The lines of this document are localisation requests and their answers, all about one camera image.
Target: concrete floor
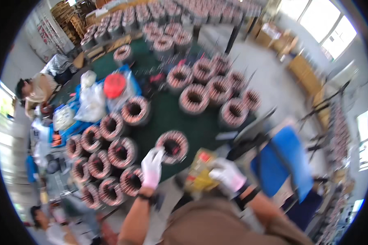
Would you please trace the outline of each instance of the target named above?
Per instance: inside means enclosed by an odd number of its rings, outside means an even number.
[[[231,26],[202,27],[199,43],[207,49],[224,52],[232,29],[233,27]],[[258,110],[259,115],[266,113],[275,106],[277,107],[276,112],[271,117],[273,126],[278,125],[286,118],[298,121],[309,112],[304,92],[296,84],[292,75],[285,69],[289,58],[281,63],[276,58],[274,51],[260,47],[252,40],[244,42],[242,34],[239,34],[237,37],[229,57],[231,60],[236,59],[232,69],[245,72],[247,78],[256,70],[248,87],[260,93],[262,104]],[[318,134],[319,128],[320,125],[313,118],[306,122],[299,133],[305,145],[309,146],[309,139]],[[327,166],[322,150],[315,153],[309,164],[312,167],[314,176],[327,174]],[[176,188],[172,181],[172,179],[168,179],[158,187],[158,191],[165,193],[166,197],[161,210],[159,212],[153,210],[151,213],[150,229],[145,240],[147,245],[153,245],[159,241],[165,229],[168,216],[182,196],[182,192]],[[126,209],[127,207],[114,213],[107,219],[115,231],[120,230]]]

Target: blue chair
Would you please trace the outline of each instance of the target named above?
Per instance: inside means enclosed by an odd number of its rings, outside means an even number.
[[[299,201],[301,203],[314,181],[309,168],[305,148],[291,126],[282,128],[275,136],[270,137],[265,125],[275,108],[259,117],[244,128],[234,139],[227,159],[236,160],[251,149],[256,149],[256,157],[250,163],[250,171],[257,179],[263,192],[273,197],[291,176],[291,187],[294,202],[288,210]]]

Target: white plastic bag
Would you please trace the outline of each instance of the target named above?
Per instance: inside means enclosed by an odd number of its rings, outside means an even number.
[[[122,75],[126,78],[126,88],[123,91],[123,93],[114,98],[114,99],[108,99],[107,105],[110,112],[118,112],[123,107],[124,103],[131,97],[135,96],[136,90],[134,88],[134,85],[131,81],[131,70],[125,71]]]
[[[97,74],[94,71],[88,70],[80,76],[80,88],[84,90],[91,87],[95,80],[97,79]]]
[[[74,110],[68,105],[64,105],[53,114],[53,129],[54,131],[68,129],[75,123]]]
[[[80,107],[75,120],[98,122],[106,115],[105,94],[103,93],[103,84],[93,84],[80,92]]]

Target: white glove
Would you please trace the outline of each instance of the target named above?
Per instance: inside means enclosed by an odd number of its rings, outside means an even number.
[[[240,172],[236,164],[225,158],[217,158],[212,163],[214,167],[210,171],[209,177],[221,181],[228,189],[237,192],[245,182],[247,178]]]
[[[161,161],[165,154],[165,148],[152,148],[142,160],[143,187],[156,189],[161,179]]]

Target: black wristband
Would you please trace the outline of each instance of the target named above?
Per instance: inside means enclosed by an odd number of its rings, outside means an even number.
[[[136,198],[140,198],[140,199],[143,199],[143,200],[147,200],[150,204],[150,206],[152,206],[154,204],[154,197],[153,196],[146,196],[144,194],[140,194],[138,193],[136,195]]]
[[[255,187],[255,189],[253,189],[252,191],[251,191],[251,193],[250,194],[248,194],[246,197],[244,197],[243,199],[241,199],[240,198],[240,195],[242,194],[242,193],[244,193],[244,191],[246,190],[248,188],[248,185],[244,188],[244,187],[242,187],[242,188],[240,188],[240,190],[239,190],[239,192],[240,191],[242,191],[238,196],[236,196],[235,198],[234,198],[234,201],[236,202],[236,204],[239,206],[239,208],[241,209],[241,210],[244,210],[245,209],[245,205],[247,204],[247,203],[249,203],[252,199],[254,199],[255,198],[255,196],[261,191],[261,189],[259,188],[259,187]]]

